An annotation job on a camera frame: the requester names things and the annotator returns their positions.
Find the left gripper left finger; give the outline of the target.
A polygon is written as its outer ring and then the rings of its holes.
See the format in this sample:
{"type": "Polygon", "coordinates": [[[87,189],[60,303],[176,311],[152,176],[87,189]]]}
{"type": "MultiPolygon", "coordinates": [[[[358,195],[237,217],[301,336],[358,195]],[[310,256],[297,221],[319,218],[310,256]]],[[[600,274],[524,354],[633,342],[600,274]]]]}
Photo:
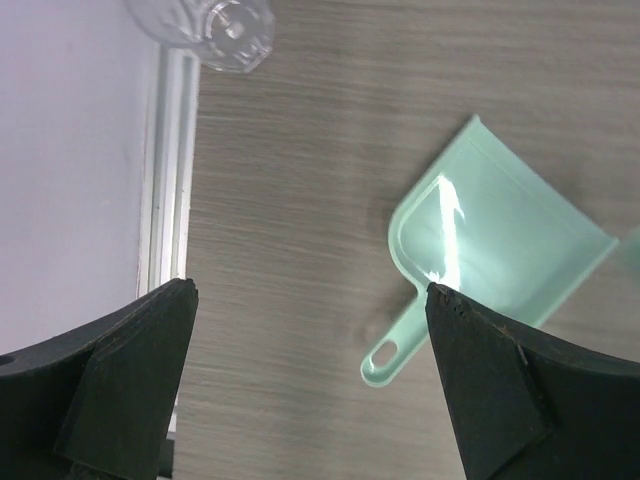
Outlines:
{"type": "Polygon", "coordinates": [[[156,478],[197,307],[194,281],[175,278],[2,355],[2,478],[156,478]]]}

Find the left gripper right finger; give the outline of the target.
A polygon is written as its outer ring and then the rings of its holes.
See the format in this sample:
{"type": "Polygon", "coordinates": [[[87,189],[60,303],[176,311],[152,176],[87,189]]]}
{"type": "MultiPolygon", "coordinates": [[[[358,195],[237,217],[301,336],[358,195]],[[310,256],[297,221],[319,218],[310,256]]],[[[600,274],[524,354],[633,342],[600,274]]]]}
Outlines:
{"type": "Polygon", "coordinates": [[[467,478],[638,478],[638,363],[437,283],[425,311],[467,478]]]}

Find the green plastic dustpan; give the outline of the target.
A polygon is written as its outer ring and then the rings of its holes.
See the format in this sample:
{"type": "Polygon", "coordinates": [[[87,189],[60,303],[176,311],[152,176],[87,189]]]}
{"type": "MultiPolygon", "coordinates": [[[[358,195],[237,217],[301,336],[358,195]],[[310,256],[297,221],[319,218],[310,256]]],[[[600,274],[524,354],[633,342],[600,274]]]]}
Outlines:
{"type": "Polygon", "coordinates": [[[363,381],[384,387],[429,338],[427,287],[436,282],[539,327],[616,249],[605,232],[472,115],[395,208],[392,261],[415,288],[378,344],[363,381]]]}

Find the green hand brush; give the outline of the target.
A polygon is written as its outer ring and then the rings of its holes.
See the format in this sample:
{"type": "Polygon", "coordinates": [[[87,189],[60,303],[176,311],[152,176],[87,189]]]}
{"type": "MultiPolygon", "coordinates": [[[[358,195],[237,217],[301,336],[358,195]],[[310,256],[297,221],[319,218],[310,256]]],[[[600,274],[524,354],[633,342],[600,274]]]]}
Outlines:
{"type": "Polygon", "coordinates": [[[618,250],[618,262],[628,272],[634,275],[640,270],[640,228],[633,229],[620,243],[618,250]]]}

